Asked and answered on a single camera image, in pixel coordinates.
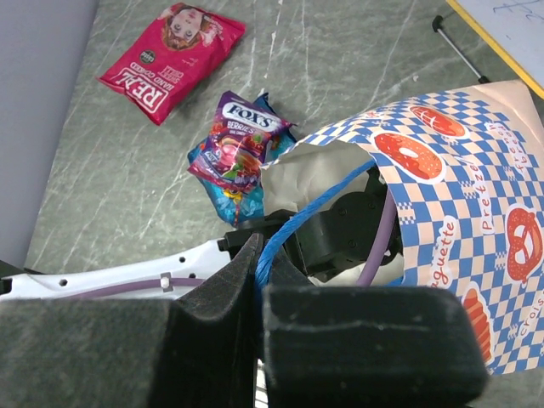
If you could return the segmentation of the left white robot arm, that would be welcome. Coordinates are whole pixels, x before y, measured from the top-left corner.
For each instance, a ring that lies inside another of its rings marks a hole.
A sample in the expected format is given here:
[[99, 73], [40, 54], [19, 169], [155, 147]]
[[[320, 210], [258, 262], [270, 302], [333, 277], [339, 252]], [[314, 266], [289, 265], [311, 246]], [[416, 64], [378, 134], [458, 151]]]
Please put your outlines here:
[[[387, 187], [377, 167], [366, 177], [362, 191], [341, 195], [283, 245], [292, 264], [318, 286], [355, 283], [371, 253]], [[45, 275], [2, 263], [1, 299], [180, 298], [229, 264], [252, 235], [270, 238], [291, 216], [278, 210], [185, 252], [91, 272]]]

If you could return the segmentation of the red snack bag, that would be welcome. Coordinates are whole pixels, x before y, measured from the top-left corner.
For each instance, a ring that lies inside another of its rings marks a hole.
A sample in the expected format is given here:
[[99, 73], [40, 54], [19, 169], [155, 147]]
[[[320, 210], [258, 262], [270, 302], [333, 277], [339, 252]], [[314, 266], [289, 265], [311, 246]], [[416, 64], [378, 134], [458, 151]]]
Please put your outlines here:
[[186, 3], [164, 9], [99, 81], [161, 125], [230, 55], [246, 25]]

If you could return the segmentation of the blue snack bag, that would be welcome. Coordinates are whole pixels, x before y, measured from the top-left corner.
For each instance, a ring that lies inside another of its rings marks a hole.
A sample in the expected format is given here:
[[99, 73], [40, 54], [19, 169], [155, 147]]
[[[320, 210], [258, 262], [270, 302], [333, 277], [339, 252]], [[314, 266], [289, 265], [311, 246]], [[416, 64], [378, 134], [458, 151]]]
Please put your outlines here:
[[[266, 93], [261, 94], [251, 103], [276, 114], [269, 105]], [[188, 154], [189, 165], [194, 161], [197, 153], [200, 152], [205, 139]], [[295, 143], [296, 139], [292, 136], [290, 128], [274, 136], [271, 142], [269, 142], [264, 164], [276, 160], [282, 153], [292, 148]], [[206, 190], [216, 213], [224, 222], [232, 226], [237, 226], [250, 218], [259, 218], [264, 215], [264, 190], [261, 185], [261, 168], [258, 185], [247, 193], [226, 190], [204, 179], [197, 179]]]

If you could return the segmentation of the blue checkered paper bag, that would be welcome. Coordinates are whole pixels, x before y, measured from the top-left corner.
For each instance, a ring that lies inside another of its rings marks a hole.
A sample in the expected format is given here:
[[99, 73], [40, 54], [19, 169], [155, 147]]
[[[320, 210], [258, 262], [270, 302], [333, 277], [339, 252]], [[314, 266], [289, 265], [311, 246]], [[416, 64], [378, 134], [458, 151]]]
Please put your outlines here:
[[543, 126], [521, 81], [425, 93], [326, 125], [264, 165], [267, 213], [365, 162], [392, 191], [403, 284], [453, 292], [494, 375], [543, 365]]

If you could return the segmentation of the purple Fox's berries candy bag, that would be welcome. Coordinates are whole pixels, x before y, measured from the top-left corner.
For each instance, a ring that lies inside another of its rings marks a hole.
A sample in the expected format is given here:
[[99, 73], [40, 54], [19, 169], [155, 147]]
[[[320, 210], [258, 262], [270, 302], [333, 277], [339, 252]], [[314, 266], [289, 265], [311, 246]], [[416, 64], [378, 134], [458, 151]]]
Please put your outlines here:
[[291, 126], [276, 114], [227, 91], [188, 171], [223, 189], [247, 193], [258, 185], [269, 142]]

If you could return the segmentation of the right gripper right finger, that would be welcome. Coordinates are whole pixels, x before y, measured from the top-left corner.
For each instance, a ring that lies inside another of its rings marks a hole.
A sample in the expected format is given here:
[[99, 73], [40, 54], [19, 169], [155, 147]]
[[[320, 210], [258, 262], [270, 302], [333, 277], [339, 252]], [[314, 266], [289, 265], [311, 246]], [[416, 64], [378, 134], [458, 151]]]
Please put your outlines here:
[[315, 286], [278, 254], [263, 292], [272, 407], [464, 407], [488, 382], [468, 314], [423, 286]]

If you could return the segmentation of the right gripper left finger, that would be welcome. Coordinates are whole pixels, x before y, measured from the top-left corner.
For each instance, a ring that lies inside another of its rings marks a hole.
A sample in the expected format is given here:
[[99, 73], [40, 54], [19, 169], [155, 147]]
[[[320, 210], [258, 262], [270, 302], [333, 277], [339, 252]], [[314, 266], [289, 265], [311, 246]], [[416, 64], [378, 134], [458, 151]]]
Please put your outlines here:
[[1, 305], [4, 407], [251, 407], [263, 237], [178, 300]]

